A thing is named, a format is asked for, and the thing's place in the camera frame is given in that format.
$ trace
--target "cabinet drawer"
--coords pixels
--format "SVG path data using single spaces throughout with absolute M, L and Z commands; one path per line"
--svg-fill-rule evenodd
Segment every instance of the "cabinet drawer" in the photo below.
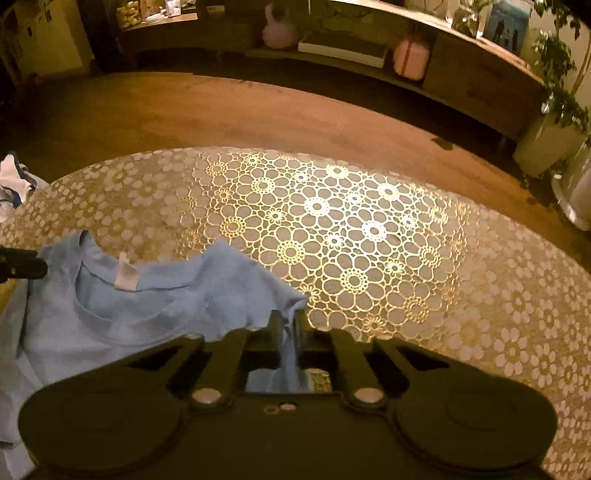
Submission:
M 544 96 L 544 86 L 511 63 L 445 33 L 437 36 L 423 89 L 513 139 Z

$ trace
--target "white planter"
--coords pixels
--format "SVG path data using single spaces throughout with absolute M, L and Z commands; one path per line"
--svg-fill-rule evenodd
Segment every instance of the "white planter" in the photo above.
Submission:
M 583 148 L 552 188 L 564 214 L 581 230 L 591 229 L 591 150 Z
M 576 126 L 561 127 L 554 123 L 555 119 L 555 115 L 537 119 L 513 154 L 521 170 L 532 177 L 539 177 L 558 160 L 575 155 L 587 138 Z

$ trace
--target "wooden floor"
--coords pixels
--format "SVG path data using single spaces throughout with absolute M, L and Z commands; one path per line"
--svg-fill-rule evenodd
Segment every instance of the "wooden floor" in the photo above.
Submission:
M 554 207 L 536 202 L 515 177 L 435 137 L 324 96 L 191 73 L 120 73 L 45 84 L 0 119 L 0 150 L 16 150 L 33 173 L 49 181 L 108 158 L 160 148 L 306 152 L 396 171 L 462 194 L 591 264 L 588 238 Z

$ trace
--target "white cloth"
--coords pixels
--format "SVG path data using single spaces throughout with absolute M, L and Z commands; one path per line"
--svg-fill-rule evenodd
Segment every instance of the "white cloth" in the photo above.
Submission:
M 25 171 L 16 154 L 6 155 L 0 161 L 0 223 L 8 220 L 32 192 L 48 185 L 45 180 Z

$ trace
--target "light blue t-shirt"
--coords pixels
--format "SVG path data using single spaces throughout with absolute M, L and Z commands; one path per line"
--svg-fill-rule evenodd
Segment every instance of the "light blue t-shirt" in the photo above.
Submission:
M 23 281 L 0 317 L 0 446 L 14 478 L 32 465 L 20 441 L 18 412 L 45 385 L 106 365 L 187 333 L 208 342 L 237 328 L 267 325 L 272 310 L 289 319 L 282 367 L 253 372 L 249 391 L 303 392 L 291 321 L 306 298 L 221 240 L 188 261 L 137 268 L 136 291 L 118 290 L 118 260 L 89 232 L 40 252 L 42 280 Z

